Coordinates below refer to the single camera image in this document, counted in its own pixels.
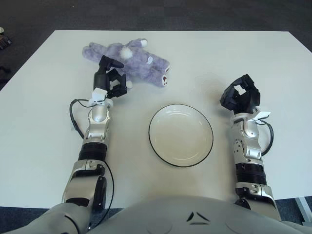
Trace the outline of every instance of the plush toy leg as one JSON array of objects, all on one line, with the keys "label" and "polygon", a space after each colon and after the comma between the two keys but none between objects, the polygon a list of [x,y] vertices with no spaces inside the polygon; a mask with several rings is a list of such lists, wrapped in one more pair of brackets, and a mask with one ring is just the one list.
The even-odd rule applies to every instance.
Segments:
[{"label": "plush toy leg", "polygon": [[107,53],[107,47],[91,42],[89,46],[97,53],[105,55]]},{"label": "plush toy leg", "polygon": [[163,72],[151,68],[148,76],[145,77],[144,80],[147,82],[151,82],[157,86],[163,87],[167,85],[168,79]]},{"label": "plush toy leg", "polygon": [[167,60],[160,58],[156,55],[152,55],[152,57],[153,57],[153,62],[151,65],[153,68],[163,73],[166,73],[169,70],[170,63]]},{"label": "plush toy leg", "polygon": [[145,38],[139,38],[139,39],[136,39],[136,40],[132,40],[130,41],[128,44],[126,44],[126,46],[130,46],[130,47],[145,47],[147,46],[147,39]]},{"label": "plush toy leg", "polygon": [[86,59],[91,60],[91,61],[96,62],[96,63],[99,63],[101,58],[102,58],[102,54],[95,52],[90,46],[85,46],[83,48],[82,55]]}]

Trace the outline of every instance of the black cable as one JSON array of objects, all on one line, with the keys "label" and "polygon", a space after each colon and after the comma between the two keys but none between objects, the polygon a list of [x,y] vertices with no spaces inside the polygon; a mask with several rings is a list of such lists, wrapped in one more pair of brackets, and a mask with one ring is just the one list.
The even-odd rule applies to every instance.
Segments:
[{"label": "black cable", "polygon": [[270,150],[270,148],[272,147],[273,145],[273,140],[274,140],[274,131],[273,131],[273,127],[272,125],[270,125],[269,123],[267,123],[266,121],[264,120],[260,120],[261,122],[263,122],[264,124],[259,124],[258,125],[267,125],[269,130],[270,130],[270,143],[268,145],[268,147],[263,151],[261,152],[261,155],[264,156],[267,154],[267,152]]},{"label": "black cable", "polygon": [[[93,106],[85,106],[85,105],[83,105],[80,101],[88,101],[88,100],[86,100],[86,99],[74,99],[74,100],[70,103],[70,105],[69,105],[69,115],[70,115],[70,119],[71,119],[71,121],[72,121],[72,123],[73,123],[73,125],[74,125],[74,128],[75,128],[76,131],[79,133],[79,135],[81,136],[81,138],[84,139],[84,134],[83,134],[82,131],[80,130],[80,128],[79,128],[79,126],[78,126],[78,124],[77,124],[77,122],[75,121],[74,116],[73,116],[73,105],[74,105],[76,102],[79,102],[81,106],[86,107],[86,108],[90,108],[90,107],[96,106],[97,104],[95,104],[95,105],[93,105]],[[100,222],[99,222],[98,224],[100,224],[100,223],[104,220],[104,218],[107,216],[107,214],[108,214],[108,212],[109,212],[109,210],[110,210],[110,208],[111,208],[111,206],[112,206],[113,198],[114,198],[114,192],[115,192],[115,182],[114,182],[114,177],[113,177],[112,170],[111,170],[111,168],[109,167],[109,165],[107,164],[106,161],[104,161],[104,163],[105,163],[105,165],[107,166],[108,171],[109,171],[109,173],[111,174],[111,177],[112,177],[113,191],[112,191],[111,202],[109,203],[109,206],[108,206],[108,208],[107,208],[107,211],[106,211],[105,215],[102,217],[102,219],[100,220]]]},{"label": "black cable", "polygon": [[263,118],[259,118],[258,120],[264,120],[266,118],[268,118],[269,116],[263,117]]},{"label": "black cable", "polygon": [[70,105],[69,105],[69,116],[70,116],[70,119],[71,119],[71,121],[72,121],[72,123],[73,123],[73,126],[74,126],[75,130],[79,133],[79,135],[80,135],[81,138],[83,139],[83,138],[84,138],[84,135],[83,135],[82,131],[80,130],[80,128],[78,127],[78,124],[77,124],[77,122],[75,121],[74,115],[73,115],[73,105],[74,105],[76,102],[78,102],[78,101],[88,101],[88,100],[86,100],[86,99],[74,99],[74,100],[72,100],[72,102],[71,102]]}]

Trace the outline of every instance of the black logo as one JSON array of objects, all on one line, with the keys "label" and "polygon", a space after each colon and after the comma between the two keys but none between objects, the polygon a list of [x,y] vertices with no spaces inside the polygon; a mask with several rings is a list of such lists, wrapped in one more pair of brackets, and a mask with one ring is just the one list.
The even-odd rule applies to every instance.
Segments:
[{"label": "black logo", "polygon": [[190,223],[190,225],[209,225],[210,220],[207,219],[202,214],[196,212],[192,212],[186,222]]}]

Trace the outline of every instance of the plate rim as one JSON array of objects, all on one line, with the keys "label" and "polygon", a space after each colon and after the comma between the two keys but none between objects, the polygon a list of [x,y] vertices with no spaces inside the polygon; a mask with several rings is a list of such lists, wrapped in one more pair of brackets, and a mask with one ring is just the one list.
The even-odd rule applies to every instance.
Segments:
[{"label": "plate rim", "polygon": [[[206,121],[208,122],[208,124],[209,124],[209,126],[210,126],[210,129],[211,129],[212,136],[213,136],[212,144],[211,144],[210,150],[209,150],[209,152],[207,153],[207,155],[206,155],[201,161],[199,161],[199,162],[197,162],[197,163],[195,163],[195,164],[192,164],[192,165],[188,165],[188,166],[179,166],[179,165],[175,165],[175,164],[172,164],[172,163],[166,161],[165,159],[163,159],[163,158],[156,152],[156,150],[154,149],[153,144],[152,144],[152,142],[151,142],[150,128],[151,128],[151,123],[152,123],[152,121],[153,121],[155,115],[156,115],[159,111],[161,111],[162,109],[164,109],[164,108],[166,108],[166,107],[168,107],[168,106],[175,106],[175,105],[187,106],[187,107],[190,107],[190,108],[196,110],[197,112],[199,112],[199,113],[206,119]],[[150,141],[150,145],[151,145],[153,151],[154,151],[154,152],[156,153],[156,155],[157,155],[161,160],[163,160],[164,162],[166,162],[166,163],[168,163],[168,164],[170,164],[170,165],[172,165],[172,166],[175,166],[175,167],[193,167],[193,166],[196,166],[196,165],[200,164],[200,163],[201,163],[203,160],[205,160],[205,159],[208,157],[208,155],[210,154],[210,152],[211,152],[211,150],[212,150],[212,148],[213,148],[213,145],[214,145],[214,132],[213,132],[213,128],[211,127],[210,122],[207,120],[207,118],[206,118],[199,110],[195,109],[195,108],[192,107],[192,106],[185,105],[185,104],[170,104],[170,105],[167,105],[167,106],[164,106],[164,107],[160,108],[160,109],[153,115],[153,117],[151,118],[150,124],[149,124],[149,126],[148,126],[148,139],[149,139],[149,141]]]}]

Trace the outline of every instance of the table surface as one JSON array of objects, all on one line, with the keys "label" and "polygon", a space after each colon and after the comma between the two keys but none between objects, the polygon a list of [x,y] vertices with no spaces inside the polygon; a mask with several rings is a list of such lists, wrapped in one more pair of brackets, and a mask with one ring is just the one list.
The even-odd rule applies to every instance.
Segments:
[{"label": "table surface", "polygon": [[[107,156],[116,185],[113,208],[163,195],[236,200],[230,111],[219,99],[244,74],[260,90],[261,106],[272,112],[274,144],[263,160],[274,198],[312,195],[312,53],[290,33],[55,31],[0,92],[0,206],[50,208],[61,202],[82,143],[69,104],[91,97],[98,69],[82,57],[82,48],[136,38],[147,38],[146,50],[169,60],[171,70],[167,87],[136,79],[127,95],[114,99]],[[149,143],[151,118],[172,103],[199,110],[214,132],[211,153],[190,168],[166,164]],[[84,130],[88,111],[74,107]],[[260,131],[264,147],[269,133]]]}]

